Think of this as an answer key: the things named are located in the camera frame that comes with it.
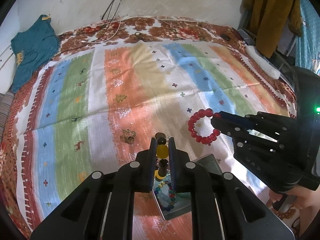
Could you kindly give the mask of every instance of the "striped cushion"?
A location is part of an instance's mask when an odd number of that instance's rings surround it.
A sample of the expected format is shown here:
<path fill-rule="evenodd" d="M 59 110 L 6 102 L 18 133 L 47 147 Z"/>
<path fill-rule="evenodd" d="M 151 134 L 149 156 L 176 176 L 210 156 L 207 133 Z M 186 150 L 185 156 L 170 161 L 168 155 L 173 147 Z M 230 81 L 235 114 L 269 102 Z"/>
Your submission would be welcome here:
<path fill-rule="evenodd" d="M 0 143 L 2 142 L 4 125 L 9 115 L 13 97 L 14 94 L 10 91 L 8 91 L 5 95 L 0 94 Z"/>

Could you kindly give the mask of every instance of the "black device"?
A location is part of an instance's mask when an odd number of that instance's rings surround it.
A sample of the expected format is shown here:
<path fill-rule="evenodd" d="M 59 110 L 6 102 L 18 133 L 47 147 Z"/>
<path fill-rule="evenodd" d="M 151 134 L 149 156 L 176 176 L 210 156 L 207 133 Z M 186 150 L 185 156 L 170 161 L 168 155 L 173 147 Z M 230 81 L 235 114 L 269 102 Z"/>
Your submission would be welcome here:
<path fill-rule="evenodd" d="M 152 190 L 156 145 L 152 138 L 148 150 L 117 172 L 93 172 L 43 220 L 31 240 L 132 239 L 134 192 Z M 194 240 L 294 239 L 232 173 L 209 173 L 177 150 L 174 138 L 169 139 L 169 160 L 175 191 L 191 192 Z"/>
<path fill-rule="evenodd" d="M 316 190 L 320 183 L 320 77 L 299 67 L 292 67 L 292 74 L 296 119 L 263 112 L 245 117 L 220 112 L 211 119 L 214 128 L 232 137 L 234 158 L 271 190 L 283 194 L 273 204 L 281 212 L 295 200 L 285 194 L 294 186 Z M 248 130 L 275 141 L 251 135 Z"/>

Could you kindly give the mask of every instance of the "white wall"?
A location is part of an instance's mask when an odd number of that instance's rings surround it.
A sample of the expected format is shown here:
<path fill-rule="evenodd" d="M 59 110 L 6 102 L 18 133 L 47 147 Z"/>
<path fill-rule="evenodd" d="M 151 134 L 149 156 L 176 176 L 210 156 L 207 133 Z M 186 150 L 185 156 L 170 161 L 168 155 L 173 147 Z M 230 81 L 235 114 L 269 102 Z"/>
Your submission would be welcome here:
<path fill-rule="evenodd" d="M 123 0 L 119 16 L 180 16 L 237 27 L 242 0 Z M 57 34 L 100 20 L 111 0 L 18 0 L 22 30 L 50 14 Z"/>
<path fill-rule="evenodd" d="M 18 17 L 18 2 L 11 7 L 9 13 L 0 26 L 0 68 L 12 54 L 10 47 L 11 39 L 19 32 L 20 24 Z M 15 57 L 12 56 L 0 70 L 0 93 L 5 94 L 11 86 L 15 72 Z"/>

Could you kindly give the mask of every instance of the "green stripe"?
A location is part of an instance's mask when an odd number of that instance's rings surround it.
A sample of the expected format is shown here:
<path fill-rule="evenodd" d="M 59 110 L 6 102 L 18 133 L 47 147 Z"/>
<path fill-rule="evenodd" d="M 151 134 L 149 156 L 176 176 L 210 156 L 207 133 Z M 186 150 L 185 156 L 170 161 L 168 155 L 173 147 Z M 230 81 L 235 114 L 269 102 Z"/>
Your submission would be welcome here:
<path fill-rule="evenodd" d="M 236 111 L 239 115 L 244 116 L 245 114 L 254 114 L 250 102 L 248 102 L 238 89 L 233 87 L 233 83 L 225 77 L 223 73 L 206 57 L 199 49 L 192 44 L 182 44 L 185 50 L 189 51 L 194 55 L 198 62 L 202 65 L 203 69 L 207 70 L 211 76 L 215 79 L 219 87 L 223 92 L 230 98 L 236 107 Z"/>
<path fill-rule="evenodd" d="M 72 60 L 65 77 L 58 105 L 55 124 L 56 179 L 59 198 L 65 199 L 79 184 L 80 174 L 88 176 L 93 168 L 91 163 L 87 122 L 82 117 L 88 114 L 89 86 L 88 72 L 91 68 L 92 53 Z M 76 122 L 72 118 L 81 117 Z M 74 144 L 79 141 L 80 150 Z"/>

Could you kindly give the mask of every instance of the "red bead bracelet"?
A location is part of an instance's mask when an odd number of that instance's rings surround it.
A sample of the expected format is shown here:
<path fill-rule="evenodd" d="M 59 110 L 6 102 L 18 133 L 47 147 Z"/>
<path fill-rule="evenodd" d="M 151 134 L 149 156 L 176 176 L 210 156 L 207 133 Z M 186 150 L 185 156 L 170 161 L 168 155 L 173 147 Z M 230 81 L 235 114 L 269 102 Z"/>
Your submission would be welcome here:
<path fill-rule="evenodd" d="M 195 112 L 193 116 L 190 117 L 190 120 L 188 121 L 188 130 L 191 132 L 191 137 L 196 138 L 197 142 L 201 142 L 203 144 L 211 145 L 213 141 L 217 139 L 217 137 L 220 135 L 220 130 L 213 129 L 212 134 L 210 134 L 207 137 L 202 137 L 201 135 L 198 135 L 198 133 L 195 131 L 195 123 L 200 120 L 200 118 L 203 117 L 221 117 L 219 113 L 213 113 L 213 110 L 211 108 L 208 108 L 206 110 L 200 109 L 198 112 Z"/>

